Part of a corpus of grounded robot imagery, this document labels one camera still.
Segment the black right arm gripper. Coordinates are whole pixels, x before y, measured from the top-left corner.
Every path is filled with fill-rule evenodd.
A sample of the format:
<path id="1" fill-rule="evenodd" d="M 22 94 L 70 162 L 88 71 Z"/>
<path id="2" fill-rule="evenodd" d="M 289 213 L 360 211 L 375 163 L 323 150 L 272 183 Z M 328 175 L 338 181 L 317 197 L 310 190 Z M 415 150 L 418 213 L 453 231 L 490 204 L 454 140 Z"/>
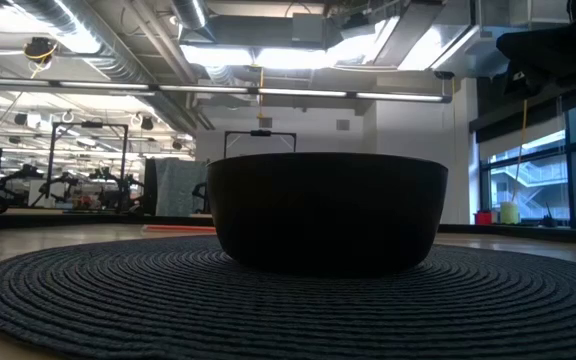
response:
<path id="1" fill-rule="evenodd" d="M 532 66 L 514 61 L 563 60 L 568 55 L 567 40 L 567 25 L 501 35 L 496 47 L 511 60 L 504 76 L 504 94 L 537 95 L 543 88 L 542 74 Z"/>

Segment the black bowl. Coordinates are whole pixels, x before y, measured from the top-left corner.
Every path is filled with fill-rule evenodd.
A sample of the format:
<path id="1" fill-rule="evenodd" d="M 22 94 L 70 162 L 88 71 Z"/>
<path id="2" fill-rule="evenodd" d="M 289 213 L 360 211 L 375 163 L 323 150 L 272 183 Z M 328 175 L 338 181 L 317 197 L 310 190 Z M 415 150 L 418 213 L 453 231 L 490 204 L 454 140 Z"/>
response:
<path id="1" fill-rule="evenodd" d="M 222 249 L 267 271 L 330 276 L 408 270 L 429 254 L 448 169 L 382 154 L 225 158 L 207 171 Z"/>

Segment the yellow-green cylinder roll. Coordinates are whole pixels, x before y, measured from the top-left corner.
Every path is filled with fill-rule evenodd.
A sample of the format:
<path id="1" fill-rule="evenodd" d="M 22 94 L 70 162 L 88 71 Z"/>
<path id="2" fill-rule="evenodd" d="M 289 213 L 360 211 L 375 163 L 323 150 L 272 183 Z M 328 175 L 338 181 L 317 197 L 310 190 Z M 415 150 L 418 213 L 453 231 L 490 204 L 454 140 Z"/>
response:
<path id="1" fill-rule="evenodd" d="M 514 225 L 520 222 L 519 206 L 515 202 L 502 202 L 500 204 L 500 223 Z"/>

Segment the black desk gadget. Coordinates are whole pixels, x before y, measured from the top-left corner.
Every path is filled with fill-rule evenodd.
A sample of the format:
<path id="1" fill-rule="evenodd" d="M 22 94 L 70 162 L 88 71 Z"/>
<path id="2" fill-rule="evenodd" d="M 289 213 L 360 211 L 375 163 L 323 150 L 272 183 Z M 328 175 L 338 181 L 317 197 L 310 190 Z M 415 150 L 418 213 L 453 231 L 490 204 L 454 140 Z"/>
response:
<path id="1" fill-rule="evenodd" d="M 543 216 L 540 224 L 547 228 L 556 228 L 558 226 L 557 220 L 552 216 L 552 212 L 548 203 L 546 203 L 547 213 Z"/>

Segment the long ceiling light bar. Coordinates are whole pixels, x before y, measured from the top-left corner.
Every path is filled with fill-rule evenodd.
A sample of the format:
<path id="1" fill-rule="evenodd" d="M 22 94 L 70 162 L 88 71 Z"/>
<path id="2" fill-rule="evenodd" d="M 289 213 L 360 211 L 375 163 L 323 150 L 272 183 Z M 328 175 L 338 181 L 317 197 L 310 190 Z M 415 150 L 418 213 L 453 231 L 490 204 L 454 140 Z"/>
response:
<path id="1" fill-rule="evenodd" d="M 155 93 L 199 93 L 199 94 L 224 94 L 224 95 L 253 95 L 253 96 L 293 96 L 313 98 L 333 98 L 351 100 L 375 100 L 394 102 L 418 102 L 418 103 L 450 103 L 452 96 L 428 95 L 408 93 L 384 93 L 363 91 L 339 91 L 339 90 L 313 90 L 313 89 L 288 89 L 267 87 L 237 87 L 237 86 L 206 86 L 206 85 L 157 85 L 157 84 L 132 84 L 132 83 L 109 83 L 90 81 L 65 81 L 65 80 L 32 80 L 18 78 L 0 78 L 0 90 L 30 92 L 101 92 L 111 95 L 146 95 L 153 96 Z"/>

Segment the dark round woven placemat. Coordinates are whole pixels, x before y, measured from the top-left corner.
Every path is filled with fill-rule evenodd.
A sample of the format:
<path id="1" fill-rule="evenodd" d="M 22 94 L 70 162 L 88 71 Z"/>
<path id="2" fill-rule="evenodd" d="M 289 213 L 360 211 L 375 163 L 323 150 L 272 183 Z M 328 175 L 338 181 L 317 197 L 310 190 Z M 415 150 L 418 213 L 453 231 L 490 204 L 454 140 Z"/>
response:
<path id="1" fill-rule="evenodd" d="M 436 245 L 318 278 L 240 266 L 209 236 L 0 262 L 0 332 L 72 359 L 576 360 L 576 263 Z"/>

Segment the grey fabric covered panel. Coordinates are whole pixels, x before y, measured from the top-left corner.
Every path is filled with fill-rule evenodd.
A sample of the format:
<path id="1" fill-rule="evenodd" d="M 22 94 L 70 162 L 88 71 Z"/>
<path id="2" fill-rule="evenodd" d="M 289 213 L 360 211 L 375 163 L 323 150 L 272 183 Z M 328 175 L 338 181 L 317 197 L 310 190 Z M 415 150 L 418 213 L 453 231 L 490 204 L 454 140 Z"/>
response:
<path id="1" fill-rule="evenodd" d="M 189 217 L 199 207 L 195 187 L 206 181 L 205 162 L 176 158 L 147 159 L 145 162 L 144 211 L 163 217 Z"/>

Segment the black background rig frame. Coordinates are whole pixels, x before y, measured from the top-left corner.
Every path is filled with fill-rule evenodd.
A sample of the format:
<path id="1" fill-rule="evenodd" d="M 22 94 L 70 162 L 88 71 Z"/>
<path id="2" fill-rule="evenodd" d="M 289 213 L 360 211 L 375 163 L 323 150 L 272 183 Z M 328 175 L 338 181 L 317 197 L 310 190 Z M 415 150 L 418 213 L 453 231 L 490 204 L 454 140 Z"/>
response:
<path id="1" fill-rule="evenodd" d="M 257 129 L 257 130 L 249 130 L 249 131 L 225 131 L 224 132 L 224 137 L 223 137 L 223 150 L 222 150 L 222 158 L 226 159 L 228 157 L 228 149 L 230 146 L 234 145 L 234 143 L 236 142 L 235 140 L 233 140 L 232 142 L 228 142 L 228 138 L 230 135 L 232 134 L 236 134 L 236 135 L 247 135 L 247 136 L 251 136 L 251 137 L 273 137 L 273 136 L 278 136 L 282 139 L 282 141 L 284 143 L 286 143 L 288 145 L 288 147 L 292 150 L 293 153 L 297 152 L 297 133 L 291 133 L 291 132 L 273 132 L 271 130 L 267 130 L 267 129 Z M 285 139 L 283 138 L 284 136 L 288 136 L 292 138 L 292 144 L 290 145 L 289 143 L 287 143 L 285 141 Z"/>
<path id="2" fill-rule="evenodd" d="M 72 121 L 72 122 L 53 122 L 52 123 L 52 131 L 51 131 L 51 138 L 50 138 L 50 147 L 48 153 L 48 167 L 46 172 L 46 191 L 47 193 L 44 195 L 44 198 L 47 199 L 51 194 L 51 185 L 52 181 L 52 173 L 53 173 L 53 164 L 54 164 L 54 156 L 55 156 L 55 147 L 57 141 L 64 135 L 68 133 L 73 127 L 81 127 L 81 128 L 89 128 L 89 129 L 102 129 L 104 127 L 111 127 L 111 128 L 121 128 L 123 130 L 123 135 L 119 137 L 122 141 L 122 149 L 121 149 L 121 166 L 120 166 L 120 176 L 119 180 L 122 181 L 123 177 L 125 176 L 125 169 L 126 169 L 126 157 L 127 157 L 127 146 L 128 146 L 128 126 L 125 124 L 104 124 L 102 120 L 100 121 Z"/>

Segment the silver ceiling air duct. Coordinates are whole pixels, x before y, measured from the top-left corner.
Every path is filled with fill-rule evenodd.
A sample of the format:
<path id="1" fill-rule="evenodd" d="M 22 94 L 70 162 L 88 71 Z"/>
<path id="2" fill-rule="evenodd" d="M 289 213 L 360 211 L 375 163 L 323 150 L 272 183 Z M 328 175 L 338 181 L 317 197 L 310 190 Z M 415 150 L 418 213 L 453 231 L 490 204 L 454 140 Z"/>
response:
<path id="1" fill-rule="evenodd" d="M 86 0 L 0 0 L 0 7 L 19 11 L 46 27 L 68 50 L 88 55 L 84 61 L 112 82 L 155 83 L 155 77 Z M 152 107 L 173 130 L 194 134 L 200 126 L 209 129 L 196 111 L 178 104 L 171 95 L 133 96 Z"/>
<path id="2" fill-rule="evenodd" d="M 209 8 L 204 0 L 170 0 L 179 23 L 188 30 L 204 28 L 209 19 Z"/>

